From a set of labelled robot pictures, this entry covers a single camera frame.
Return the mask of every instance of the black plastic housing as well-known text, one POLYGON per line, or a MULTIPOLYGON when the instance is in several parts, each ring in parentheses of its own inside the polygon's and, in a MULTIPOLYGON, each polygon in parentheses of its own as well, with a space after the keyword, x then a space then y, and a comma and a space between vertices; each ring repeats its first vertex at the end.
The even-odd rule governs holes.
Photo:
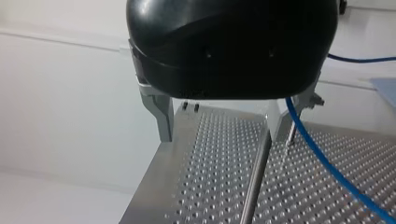
POLYGON ((317 78, 336 0, 129 0, 138 77, 176 98, 275 99, 317 78))

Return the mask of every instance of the blue cable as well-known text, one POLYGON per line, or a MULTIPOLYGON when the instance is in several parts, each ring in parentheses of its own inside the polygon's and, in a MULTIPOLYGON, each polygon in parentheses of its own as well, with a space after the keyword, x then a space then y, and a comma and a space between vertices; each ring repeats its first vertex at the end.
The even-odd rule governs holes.
POLYGON ((396 57, 376 58, 376 59, 350 59, 350 58, 336 56, 333 54, 329 54, 327 57, 345 63, 384 63, 384 62, 396 61, 396 57))
POLYGON ((327 159, 326 156, 321 152, 318 145, 311 138, 309 133, 306 131, 303 123, 300 121, 297 116, 296 110, 294 108, 293 102, 290 98, 286 98, 286 104, 288 105, 288 109, 291 115, 291 118, 294 120, 294 123, 300 132, 301 136, 305 139, 306 143, 312 148, 315 155, 319 159, 319 161, 323 164, 323 166, 332 174, 332 176, 347 190, 349 190, 357 199, 359 199, 362 203, 364 203, 372 212, 376 213, 379 217, 385 220, 388 224, 396 224, 396 219, 391 217, 388 212, 381 207, 379 207, 375 202, 373 202, 368 196, 361 193, 352 183, 350 183, 327 159))

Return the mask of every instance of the white background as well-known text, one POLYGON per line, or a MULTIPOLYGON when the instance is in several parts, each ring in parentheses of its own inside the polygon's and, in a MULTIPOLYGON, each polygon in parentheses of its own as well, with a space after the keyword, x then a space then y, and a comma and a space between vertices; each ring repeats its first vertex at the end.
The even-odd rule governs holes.
MULTIPOLYGON (((2 171, 134 193, 159 137, 140 101, 127 38, 124 0, 0 2, 2 171)), ((331 53, 394 56, 395 39, 396 12, 354 8, 340 20, 331 53)), ((318 84, 326 105, 303 118, 396 134, 395 111, 370 77, 396 77, 396 63, 328 60, 318 84)), ((205 103, 255 113, 266 107, 205 103)))

